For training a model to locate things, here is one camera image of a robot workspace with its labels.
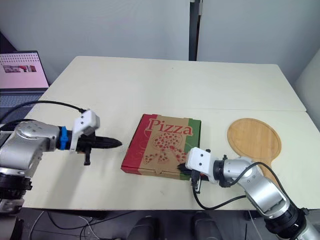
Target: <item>red stripe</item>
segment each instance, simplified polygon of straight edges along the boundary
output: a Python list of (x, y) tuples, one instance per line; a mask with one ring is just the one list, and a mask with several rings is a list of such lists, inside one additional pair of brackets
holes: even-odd
[(121, 169), (124, 172), (140, 175), (138, 169), (141, 161), (143, 160), (143, 156), (151, 135), (151, 131), (145, 131), (145, 129), (149, 125), (149, 119), (156, 119), (157, 116), (157, 114), (144, 114), (142, 116), (121, 165)]

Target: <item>pizza box lid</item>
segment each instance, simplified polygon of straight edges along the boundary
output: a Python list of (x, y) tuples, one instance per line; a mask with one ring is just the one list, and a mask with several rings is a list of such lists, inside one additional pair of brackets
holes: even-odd
[(126, 173), (189, 180), (177, 168), (200, 145), (201, 121), (144, 114), (121, 165)]

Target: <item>wooden pizza peel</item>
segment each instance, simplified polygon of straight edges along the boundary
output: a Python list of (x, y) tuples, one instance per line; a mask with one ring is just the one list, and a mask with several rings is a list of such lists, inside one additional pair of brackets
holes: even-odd
[[(271, 168), (271, 162), (281, 151), (281, 140), (276, 131), (263, 121), (253, 118), (241, 118), (234, 121), (227, 131), (231, 148), (239, 155), (263, 162)], [(276, 185), (272, 173), (259, 165), (265, 177)]]

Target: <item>laptop screen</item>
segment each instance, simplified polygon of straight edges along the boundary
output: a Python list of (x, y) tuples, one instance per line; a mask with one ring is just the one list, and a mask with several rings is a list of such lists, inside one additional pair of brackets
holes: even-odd
[(0, 90), (39, 90), (48, 87), (37, 51), (0, 54)]

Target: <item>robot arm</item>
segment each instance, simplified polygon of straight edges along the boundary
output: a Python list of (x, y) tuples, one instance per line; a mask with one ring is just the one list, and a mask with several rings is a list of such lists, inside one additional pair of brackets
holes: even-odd
[[(225, 188), (232, 186), (234, 180), (253, 163), (250, 158), (243, 156), (218, 160), (209, 152), (194, 147), (188, 154), (185, 166), (192, 170), (193, 176), (206, 175), (211, 183)], [(304, 211), (297, 208), (270, 179), (264, 177), (257, 166), (247, 170), (237, 183), (264, 217), (266, 228), (279, 239), (320, 240), (318, 231), (305, 218)]]
[(31, 178), (43, 152), (59, 149), (85, 153), (84, 165), (90, 165), (92, 148), (122, 145), (114, 138), (96, 136), (99, 126), (99, 117), (91, 110), (74, 121), (72, 131), (35, 120), (19, 123), (0, 146), (0, 214), (19, 212), (23, 196), (32, 189)]

